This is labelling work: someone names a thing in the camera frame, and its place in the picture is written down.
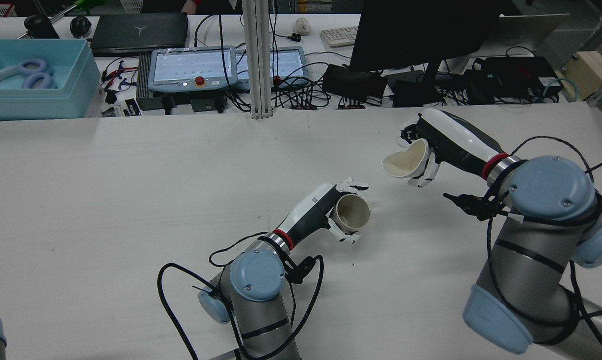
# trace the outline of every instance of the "white cup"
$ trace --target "white cup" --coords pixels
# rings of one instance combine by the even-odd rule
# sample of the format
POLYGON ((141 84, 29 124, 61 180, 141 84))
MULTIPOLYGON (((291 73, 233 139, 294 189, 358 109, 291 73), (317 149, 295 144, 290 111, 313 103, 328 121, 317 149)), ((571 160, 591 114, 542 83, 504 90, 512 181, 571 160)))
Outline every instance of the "white cup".
POLYGON ((383 171, 395 178, 414 178, 425 171, 429 156, 429 144, 418 139, 407 150, 399 151, 383 159, 383 171))
POLYGON ((367 225, 371 214, 372 210, 364 198, 349 193, 337 201, 331 218, 344 233, 354 233, 367 225))

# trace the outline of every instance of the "monitor stand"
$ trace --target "monitor stand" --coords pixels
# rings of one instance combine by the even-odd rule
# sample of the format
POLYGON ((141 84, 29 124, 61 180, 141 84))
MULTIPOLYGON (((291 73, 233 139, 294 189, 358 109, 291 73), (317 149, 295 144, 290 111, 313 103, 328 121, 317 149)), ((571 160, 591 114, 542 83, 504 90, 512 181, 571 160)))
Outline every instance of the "monitor stand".
POLYGON ((434 86, 441 63, 442 60, 431 61, 427 64, 425 72, 417 70, 388 75, 388 78, 394 79, 391 81, 394 86, 390 85, 394 92, 392 107, 413 108, 441 102, 443 97, 434 86))

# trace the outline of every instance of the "desk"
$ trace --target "desk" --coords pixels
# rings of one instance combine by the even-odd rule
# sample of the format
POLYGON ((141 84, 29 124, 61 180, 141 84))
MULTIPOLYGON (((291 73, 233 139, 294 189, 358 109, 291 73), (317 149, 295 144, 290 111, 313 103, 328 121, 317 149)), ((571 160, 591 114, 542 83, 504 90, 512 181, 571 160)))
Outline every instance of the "desk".
MULTIPOLYGON (((554 135, 591 164, 602 162, 602 114, 584 102, 453 110, 506 150, 533 135, 554 135)), ((522 357, 506 353, 463 323, 470 285, 486 259, 486 224, 442 193, 483 194, 486 186, 447 164, 423 189, 383 173, 381 160, 398 150, 397 128, 418 111, 0 122, 7 357, 188 358, 157 296, 160 267, 176 262, 209 279, 217 272, 207 262, 212 251, 271 230, 318 184, 353 176, 371 184, 372 219, 362 239, 337 243, 320 230, 292 251, 297 261, 316 254, 326 260, 323 289, 297 337, 304 359, 561 359, 540 346, 522 357)), ((548 140, 519 153, 548 154, 578 160, 548 140)), ((595 175, 602 192, 602 168, 595 175)), ((602 305, 602 267, 578 274, 584 296, 602 305)), ((315 276, 296 287, 297 319, 315 276)), ((191 285, 198 284, 166 272, 166 296, 199 356, 234 349, 231 329, 203 312, 191 285)), ((286 287, 283 294, 288 301, 286 287)))

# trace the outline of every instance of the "computer mouse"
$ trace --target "computer mouse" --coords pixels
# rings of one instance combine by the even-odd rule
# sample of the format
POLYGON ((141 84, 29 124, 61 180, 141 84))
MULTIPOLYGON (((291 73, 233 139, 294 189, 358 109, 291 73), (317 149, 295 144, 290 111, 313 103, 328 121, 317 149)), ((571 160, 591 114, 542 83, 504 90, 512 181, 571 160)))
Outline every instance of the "computer mouse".
POLYGON ((70 22, 70 32, 75 39, 86 37, 90 33, 92 23, 85 16, 77 16, 70 22))
POLYGON ((310 22, 304 17, 297 18, 294 23, 294 32, 302 36, 309 35, 312 32, 310 22))

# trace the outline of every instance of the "white keyboard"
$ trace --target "white keyboard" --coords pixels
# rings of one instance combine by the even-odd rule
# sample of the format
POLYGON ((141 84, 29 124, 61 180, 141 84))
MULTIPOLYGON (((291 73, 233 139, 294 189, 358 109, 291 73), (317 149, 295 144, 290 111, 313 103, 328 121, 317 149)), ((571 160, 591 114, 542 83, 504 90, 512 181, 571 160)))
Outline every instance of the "white keyboard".
POLYGON ((354 45, 357 30, 358 26, 337 27, 336 29, 323 30, 321 37, 331 48, 354 45))

